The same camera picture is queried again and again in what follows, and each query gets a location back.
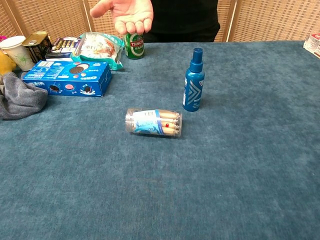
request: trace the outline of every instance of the blue cookie box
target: blue cookie box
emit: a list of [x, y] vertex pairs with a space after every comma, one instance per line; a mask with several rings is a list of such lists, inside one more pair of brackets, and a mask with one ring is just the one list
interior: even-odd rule
[[39, 61], [22, 80], [49, 95], [102, 97], [111, 78], [107, 62]]

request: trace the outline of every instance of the yellow object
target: yellow object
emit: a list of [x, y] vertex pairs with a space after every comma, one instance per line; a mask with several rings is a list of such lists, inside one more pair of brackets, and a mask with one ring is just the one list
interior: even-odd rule
[[16, 63], [2, 51], [0, 51], [0, 74], [12, 72], [16, 68]]

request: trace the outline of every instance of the green beer can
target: green beer can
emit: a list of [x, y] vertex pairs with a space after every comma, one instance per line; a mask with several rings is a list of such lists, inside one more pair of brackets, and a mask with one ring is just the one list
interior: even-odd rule
[[144, 36], [127, 33], [124, 36], [125, 54], [129, 59], [141, 59], [145, 55]]

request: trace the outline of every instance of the gray cloth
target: gray cloth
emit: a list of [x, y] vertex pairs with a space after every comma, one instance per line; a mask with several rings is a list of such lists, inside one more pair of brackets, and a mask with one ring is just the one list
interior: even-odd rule
[[47, 99], [47, 90], [24, 83], [13, 72], [0, 76], [0, 119], [28, 117], [39, 112]]

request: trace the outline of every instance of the woven folding screen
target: woven folding screen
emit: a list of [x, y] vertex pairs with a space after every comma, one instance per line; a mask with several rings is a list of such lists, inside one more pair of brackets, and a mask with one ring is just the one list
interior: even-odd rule
[[[99, 0], [85, 0], [85, 1], [88, 2], [89, 9], [93, 8], [99, 2]], [[108, 11], [102, 17], [93, 18], [92, 21], [93, 21], [93, 28], [96, 32], [116, 35], [120, 37], [120, 35], [118, 34], [118, 32], [114, 27], [114, 23], [113, 23], [110, 11]]]
[[238, 0], [229, 40], [304, 40], [318, 32], [320, 0]]
[[[91, 9], [99, 0], [87, 0], [88, 6]], [[215, 38], [216, 42], [222, 42], [225, 30], [228, 22], [228, 17], [230, 13], [230, 6], [232, 0], [219, 0], [218, 1], [218, 18], [221, 25], [221, 29]], [[114, 23], [112, 21], [111, 12], [108, 11], [103, 17], [93, 19], [93, 27], [97, 32], [103, 32], [107, 34], [117, 35], [118, 33], [114, 28]]]
[[215, 42], [224, 42], [224, 34], [229, 30], [228, 19], [233, 12], [231, 7], [232, 0], [219, 0], [218, 1], [218, 20], [220, 23], [220, 31], [215, 37]]
[[0, 35], [7, 36], [7, 37], [18, 35], [19, 33], [16, 31], [14, 25], [12, 24], [7, 12], [5, 11], [5, 8], [2, 2], [0, 2], [0, 16], [1, 16]]
[[82, 0], [10, 0], [14, 15], [25, 29], [25, 35], [47, 31], [54, 41], [57, 37], [79, 36], [89, 32]]

